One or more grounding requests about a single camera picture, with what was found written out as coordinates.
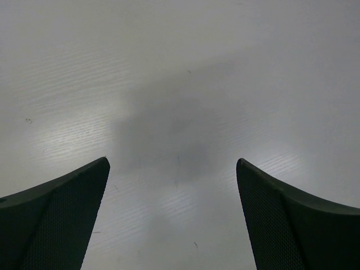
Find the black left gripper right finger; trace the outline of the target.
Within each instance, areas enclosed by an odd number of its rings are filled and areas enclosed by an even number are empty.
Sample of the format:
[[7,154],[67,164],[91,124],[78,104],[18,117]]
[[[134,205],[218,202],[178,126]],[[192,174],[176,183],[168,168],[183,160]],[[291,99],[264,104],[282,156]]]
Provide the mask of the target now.
[[245,159],[236,177],[257,269],[359,269],[359,209],[311,195]]

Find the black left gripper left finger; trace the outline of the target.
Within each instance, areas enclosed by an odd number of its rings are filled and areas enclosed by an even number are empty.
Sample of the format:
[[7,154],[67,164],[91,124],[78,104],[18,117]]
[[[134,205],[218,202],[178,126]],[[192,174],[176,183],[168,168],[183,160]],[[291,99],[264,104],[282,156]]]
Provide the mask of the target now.
[[105,192],[101,157],[1,198],[1,269],[81,269]]

